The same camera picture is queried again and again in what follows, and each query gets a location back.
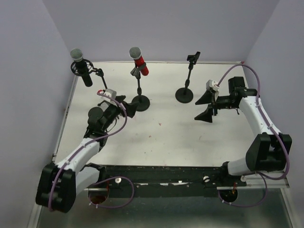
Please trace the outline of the red glitter microphone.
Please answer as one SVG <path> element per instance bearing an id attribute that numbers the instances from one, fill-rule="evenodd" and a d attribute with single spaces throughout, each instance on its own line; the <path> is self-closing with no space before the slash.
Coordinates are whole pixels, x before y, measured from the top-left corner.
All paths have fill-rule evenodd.
<path id="1" fill-rule="evenodd" d="M 140 67 L 140 72 L 143 76 L 148 76 L 149 69 L 146 66 L 146 62 L 142 57 L 142 51 L 139 47 L 132 47 L 129 50 L 129 56 L 134 60 L 135 65 Z"/>

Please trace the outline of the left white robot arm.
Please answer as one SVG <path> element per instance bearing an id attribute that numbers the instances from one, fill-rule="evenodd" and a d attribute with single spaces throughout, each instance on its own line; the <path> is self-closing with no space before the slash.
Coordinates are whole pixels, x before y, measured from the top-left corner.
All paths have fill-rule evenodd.
<path id="1" fill-rule="evenodd" d="M 109 126 L 118 116 L 133 118 L 139 102 L 125 102 L 125 96 L 100 93 L 102 102 L 88 111 L 87 128 L 81 143 L 58 163 L 47 164 L 41 173 L 35 203 L 50 211 L 67 213 L 86 187 L 98 183 L 102 168 L 87 162 L 97 155 L 111 136 Z"/>

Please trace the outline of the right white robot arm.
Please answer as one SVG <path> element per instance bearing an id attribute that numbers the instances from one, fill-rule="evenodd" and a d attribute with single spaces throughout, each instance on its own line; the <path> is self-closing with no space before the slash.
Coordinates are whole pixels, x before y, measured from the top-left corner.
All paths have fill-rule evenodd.
<path id="1" fill-rule="evenodd" d="M 219 95 L 216 81 L 206 83 L 206 92 L 195 103 L 207 105 L 207 109 L 195 120 L 211 123 L 221 109 L 239 109 L 253 132 L 254 140 L 242 159 L 225 163 L 228 175 L 241 176 L 256 171 L 282 171 L 287 167 L 286 155 L 292 139 L 283 134 L 267 115 L 256 89 L 247 88 L 243 77 L 228 80 L 229 94 Z"/>

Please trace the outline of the round-base mic stand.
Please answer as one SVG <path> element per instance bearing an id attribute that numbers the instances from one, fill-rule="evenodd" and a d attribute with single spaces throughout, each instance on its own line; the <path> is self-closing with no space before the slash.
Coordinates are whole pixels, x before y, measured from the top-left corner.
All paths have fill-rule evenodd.
<path id="1" fill-rule="evenodd" d="M 140 84 L 141 80 L 141 71 L 146 67 L 146 63 L 141 66 L 135 65 L 131 70 L 130 74 L 137 79 L 137 96 L 132 99 L 132 102 L 139 102 L 137 106 L 138 112 L 144 112 L 150 107 L 150 100 L 148 97 L 142 95 L 142 88 Z"/>
<path id="2" fill-rule="evenodd" d="M 182 88 L 179 88 L 175 93 L 175 98 L 178 102 L 187 104 L 193 100 L 193 92 L 189 89 L 190 85 L 190 76 L 193 70 L 194 65 L 196 65 L 198 59 L 200 57 L 200 52 L 197 51 L 194 55 L 188 55 L 187 61 L 189 62 L 188 66 L 188 76 L 185 81 L 185 85 Z"/>

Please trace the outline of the black glitter microphone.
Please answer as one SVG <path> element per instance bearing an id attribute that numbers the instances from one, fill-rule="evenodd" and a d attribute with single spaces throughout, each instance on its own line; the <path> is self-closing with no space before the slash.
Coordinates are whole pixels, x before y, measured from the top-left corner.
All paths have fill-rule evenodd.
<path id="1" fill-rule="evenodd" d="M 72 73 L 81 77 L 86 87 L 91 87 L 93 82 L 88 71 L 87 62 L 83 58 L 83 52 L 78 48 L 74 48 L 70 51 L 70 56 L 73 60 L 71 64 Z"/>

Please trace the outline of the black tripod mic stand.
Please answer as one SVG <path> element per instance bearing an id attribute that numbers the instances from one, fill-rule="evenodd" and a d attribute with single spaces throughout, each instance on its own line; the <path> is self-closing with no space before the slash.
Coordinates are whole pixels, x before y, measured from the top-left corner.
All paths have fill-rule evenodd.
<path id="1" fill-rule="evenodd" d="M 85 59 L 87 62 L 87 66 L 88 66 L 88 71 L 89 73 L 95 73 L 97 76 L 99 76 L 102 79 L 102 82 L 104 84 L 105 89 L 107 89 L 107 84 L 104 78 L 104 72 L 101 68 L 96 68 L 94 67 L 93 63 L 87 59 Z"/>

